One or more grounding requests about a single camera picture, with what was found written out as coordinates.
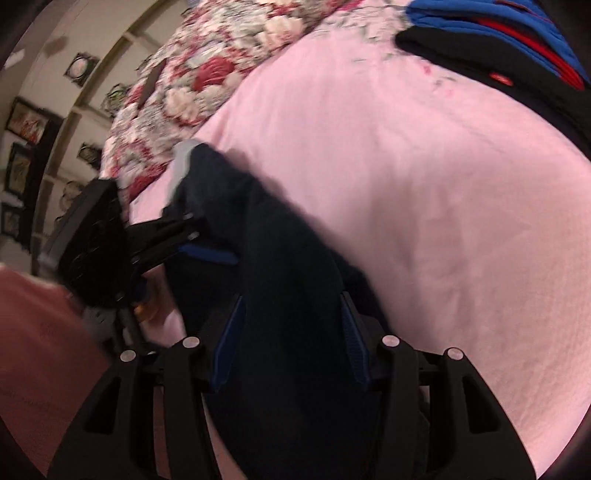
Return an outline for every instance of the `dark navy garment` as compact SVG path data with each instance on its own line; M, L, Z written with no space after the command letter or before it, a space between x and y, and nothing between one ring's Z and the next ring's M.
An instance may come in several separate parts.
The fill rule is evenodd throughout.
M340 294L384 315L364 276L247 173L202 144L167 211L204 215L239 265L180 254L165 263L188 335L239 290L246 322L228 383L206 402L232 457L251 480L359 480L371 458L380 393L355 382ZM426 468L427 420L417 409L415 475Z

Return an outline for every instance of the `picture frame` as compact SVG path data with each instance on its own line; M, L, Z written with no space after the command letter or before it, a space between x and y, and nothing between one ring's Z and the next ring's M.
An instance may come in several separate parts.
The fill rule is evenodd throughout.
M83 87L99 62L99 57L89 53L77 53L64 73L64 77L69 78L78 87Z
M105 99L100 104L100 109L114 119L119 113L119 110L123 108L130 90L131 85L118 83L106 94Z
M44 110L22 97L16 97L12 103L5 130L31 145L38 145L51 120L52 116Z
M77 157L90 165L94 170L100 171L100 162L103 157L103 150L100 147L83 143L78 151Z
M16 142L12 144L4 178L4 190L22 202L25 200L33 162L32 149Z
M18 242L21 236L21 218L23 209L2 202L0 206L0 233Z

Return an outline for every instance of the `shelf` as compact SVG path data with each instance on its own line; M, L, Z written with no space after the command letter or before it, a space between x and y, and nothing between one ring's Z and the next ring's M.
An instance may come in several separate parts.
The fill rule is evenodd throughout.
M37 205L33 216L33 237L31 240L31 273L39 274L39 263L37 258L43 247L44 240L48 237L46 232L46 216L52 198L54 186L62 185L60 177L60 167L66 155L72 155L73 149L79 147L76 145L80 139L75 138L75 131L82 122L91 122L105 132L105 139L112 125L112 119L100 110L98 99L104 98L105 88L110 89L115 83L132 82L135 78L121 78L113 85L109 84L113 78L117 77L116 67L118 62L128 56L126 61L132 62L134 68L139 66L141 60L154 54L160 47L161 42L154 38L152 34L161 37L164 29L155 28L160 15L166 15L167 18L174 19L174 14L178 11L178 27L181 24L180 13L184 10L184 0L155 0L143 13L134 21L126 31L122 33L117 42L111 47L96 66L86 84L81 88L71 110L67 114L65 121L57 136L53 146L43 181L37 196Z

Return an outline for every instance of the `red and white floral blanket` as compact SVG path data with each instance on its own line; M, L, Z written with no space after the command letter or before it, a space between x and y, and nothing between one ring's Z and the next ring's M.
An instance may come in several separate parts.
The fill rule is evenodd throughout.
M130 90L103 150L101 178L117 178L125 206L158 179L173 147L192 138L273 54L298 40L345 0L205 0L156 52ZM139 100L166 59L155 91Z

